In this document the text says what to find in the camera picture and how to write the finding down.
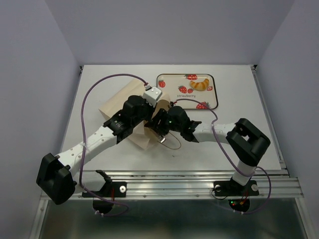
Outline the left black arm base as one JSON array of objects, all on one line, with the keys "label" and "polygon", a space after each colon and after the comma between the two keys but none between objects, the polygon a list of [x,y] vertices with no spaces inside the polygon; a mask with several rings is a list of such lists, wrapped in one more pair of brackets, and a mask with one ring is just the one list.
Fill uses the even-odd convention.
[{"label": "left black arm base", "polygon": [[82,193],[83,198],[93,198],[92,207],[95,215],[101,217],[119,216],[129,210],[129,206],[116,202],[116,198],[125,198],[127,193],[127,182],[105,183],[99,191],[94,191],[99,197],[109,198],[107,201],[100,200],[88,192]]}]

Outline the fake croissant bread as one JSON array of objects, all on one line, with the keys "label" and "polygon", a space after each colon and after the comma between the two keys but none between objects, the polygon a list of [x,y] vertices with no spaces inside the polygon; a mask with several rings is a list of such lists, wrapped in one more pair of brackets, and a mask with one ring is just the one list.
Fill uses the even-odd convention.
[{"label": "fake croissant bread", "polygon": [[205,91],[209,86],[209,79],[204,79],[202,82],[190,81],[190,87],[195,91]]}]

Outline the strawberry print tray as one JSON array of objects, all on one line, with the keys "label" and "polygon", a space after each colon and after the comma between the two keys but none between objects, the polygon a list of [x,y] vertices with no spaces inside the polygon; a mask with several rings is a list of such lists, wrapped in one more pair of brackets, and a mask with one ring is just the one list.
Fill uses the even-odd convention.
[{"label": "strawberry print tray", "polygon": [[[190,81],[202,82],[206,78],[210,82],[205,91],[195,91],[189,85]],[[168,94],[171,101],[181,99],[177,105],[186,110],[218,107],[215,81],[209,74],[160,74],[157,77],[157,87]]]}]

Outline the aluminium mounting rail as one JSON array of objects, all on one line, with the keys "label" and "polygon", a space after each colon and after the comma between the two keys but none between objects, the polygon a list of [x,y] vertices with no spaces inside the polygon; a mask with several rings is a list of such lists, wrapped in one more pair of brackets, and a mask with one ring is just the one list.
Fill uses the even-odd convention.
[{"label": "aluminium mounting rail", "polygon": [[[215,181],[227,181],[233,171],[108,171],[114,182],[125,181],[125,200],[211,199]],[[298,178],[287,169],[258,169],[253,177],[259,189],[258,198],[302,198]]]}]

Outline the metal tongs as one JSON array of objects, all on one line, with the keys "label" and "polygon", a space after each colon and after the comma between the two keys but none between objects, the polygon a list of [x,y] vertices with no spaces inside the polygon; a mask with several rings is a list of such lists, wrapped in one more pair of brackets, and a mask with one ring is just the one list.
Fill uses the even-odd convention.
[{"label": "metal tongs", "polygon": [[158,136],[158,142],[159,143],[163,144],[165,141],[166,141],[166,137],[165,136],[162,136],[162,135]]}]

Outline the beige paper bag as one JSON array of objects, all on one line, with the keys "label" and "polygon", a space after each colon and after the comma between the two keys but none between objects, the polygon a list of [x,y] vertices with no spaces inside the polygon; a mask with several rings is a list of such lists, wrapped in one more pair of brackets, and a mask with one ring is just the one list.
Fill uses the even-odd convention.
[{"label": "beige paper bag", "polygon": [[[123,108],[124,102],[131,95],[141,96],[145,91],[144,84],[138,79],[132,79],[128,84],[115,93],[109,100],[99,107],[99,111],[104,119],[110,119],[115,113]],[[154,145],[159,145],[160,140],[157,134],[145,127],[147,122],[139,123],[131,135],[126,140],[140,147],[141,149],[149,149]]]}]

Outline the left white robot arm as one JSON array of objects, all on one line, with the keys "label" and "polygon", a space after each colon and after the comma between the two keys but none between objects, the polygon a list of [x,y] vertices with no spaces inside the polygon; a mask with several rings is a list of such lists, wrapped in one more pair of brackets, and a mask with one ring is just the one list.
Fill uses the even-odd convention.
[{"label": "left white robot arm", "polygon": [[156,105],[157,100],[150,96],[129,96],[122,109],[86,138],[85,142],[57,155],[46,154],[40,164],[37,185],[55,204],[66,202],[80,183],[74,177],[83,172],[84,164],[127,138],[141,122],[150,120]]}]

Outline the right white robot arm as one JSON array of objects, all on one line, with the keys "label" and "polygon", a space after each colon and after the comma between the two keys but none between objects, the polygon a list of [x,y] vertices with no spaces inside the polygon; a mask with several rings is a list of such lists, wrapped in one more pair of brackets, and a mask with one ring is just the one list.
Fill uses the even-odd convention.
[{"label": "right white robot arm", "polygon": [[178,132],[188,142],[216,142],[235,169],[229,182],[234,194],[247,189],[248,181],[271,144],[269,138],[245,118],[231,124],[206,124],[191,120],[180,106],[167,111],[160,109],[145,127],[160,136]]}]

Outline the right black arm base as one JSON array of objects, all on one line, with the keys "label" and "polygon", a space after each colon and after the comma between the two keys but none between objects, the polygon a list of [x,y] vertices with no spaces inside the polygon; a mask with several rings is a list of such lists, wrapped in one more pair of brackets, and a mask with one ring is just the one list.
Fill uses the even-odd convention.
[{"label": "right black arm base", "polygon": [[246,213],[250,208],[249,197],[259,196],[259,189],[255,180],[249,180],[245,186],[242,186],[230,179],[214,181],[211,195],[218,200],[228,199],[231,209]]}]

